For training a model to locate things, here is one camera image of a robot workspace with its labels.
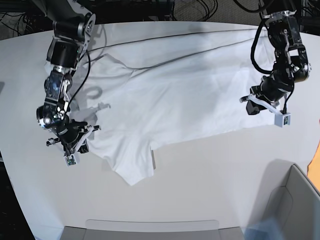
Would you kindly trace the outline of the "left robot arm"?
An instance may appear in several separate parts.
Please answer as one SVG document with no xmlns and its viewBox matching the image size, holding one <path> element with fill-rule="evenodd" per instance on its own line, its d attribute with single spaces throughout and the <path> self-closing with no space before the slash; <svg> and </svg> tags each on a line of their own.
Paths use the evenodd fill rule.
<svg viewBox="0 0 320 240">
<path fill-rule="evenodd" d="M 250 88 L 250 95 L 267 103 L 278 104 L 281 98 L 289 100 L 297 82 L 305 81 L 310 72 L 306 48 L 302 43 L 296 7 L 291 0 L 265 0 L 257 9 L 248 9 L 235 2 L 247 13 L 260 14 L 261 22 L 256 31 L 250 50 L 250 60 L 254 68 L 263 74 L 261 83 Z M 272 70 L 259 67 L 255 60 L 255 50 L 263 26 L 268 25 L 267 36 L 274 47 L 275 62 Z"/>
</svg>

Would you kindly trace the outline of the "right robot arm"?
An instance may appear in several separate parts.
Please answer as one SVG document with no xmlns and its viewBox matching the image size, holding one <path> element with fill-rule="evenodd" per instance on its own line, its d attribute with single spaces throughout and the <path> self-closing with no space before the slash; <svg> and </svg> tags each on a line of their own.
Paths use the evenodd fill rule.
<svg viewBox="0 0 320 240">
<path fill-rule="evenodd" d="M 69 118 L 74 100 L 69 90 L 79 61 L 88 55 L 96 16 L 77 0 L 35 0 L 34 4 L 52 20 L 53 39 L 46 60 L 52 70 L 44 82 L 44 104 L 36 110 L 38 124 L 55 134 L 48 146 L 60 143 L 63 156 L 74 164 L 77 152 L 89 151 L 87 138 L 96 126 Z"/>
</svg>

